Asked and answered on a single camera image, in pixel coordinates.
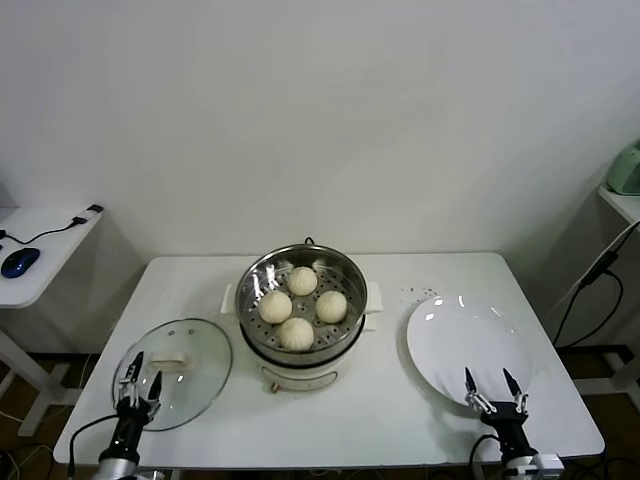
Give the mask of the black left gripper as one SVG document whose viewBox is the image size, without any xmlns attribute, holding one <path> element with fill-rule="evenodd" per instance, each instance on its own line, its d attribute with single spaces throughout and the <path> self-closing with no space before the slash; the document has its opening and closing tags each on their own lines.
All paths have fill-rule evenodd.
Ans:
<svg viewBox="0 0 640 480">
<path fill-rule="evenodd" d="M 129 364 L 125 375 L 118 380 L 118 400 L 120 400 L 116 407 L 118 422 L 111 438 L 110 448 L 136 449 L 144 427 L 153 420 L 160 407 L 161 371 L 156 372 L 146 400 L 139 399 L 138 377 L 143 359 L 144 353 L 138 352 Z"/>
</svg>

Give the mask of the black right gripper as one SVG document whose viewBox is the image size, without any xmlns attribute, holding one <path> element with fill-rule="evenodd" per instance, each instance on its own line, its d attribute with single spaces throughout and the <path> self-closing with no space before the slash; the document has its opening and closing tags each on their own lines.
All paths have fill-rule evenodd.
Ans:
<svg viewBox="0 0 640 480">
<path fill-rule="evenodd" d="M 523 429 L 528 418 L 526 414 L 528 395 L 523 392 L 518 381 L 506 368 L 502 371 L 514 403 L 492 404 L 479 392 L 468 367 L 465 368 L 465 400 L 472 409 L 482 413 L 481 422 L 495 430 L 503 456 L 530 456 L 531 446 Z"/>
</svg>

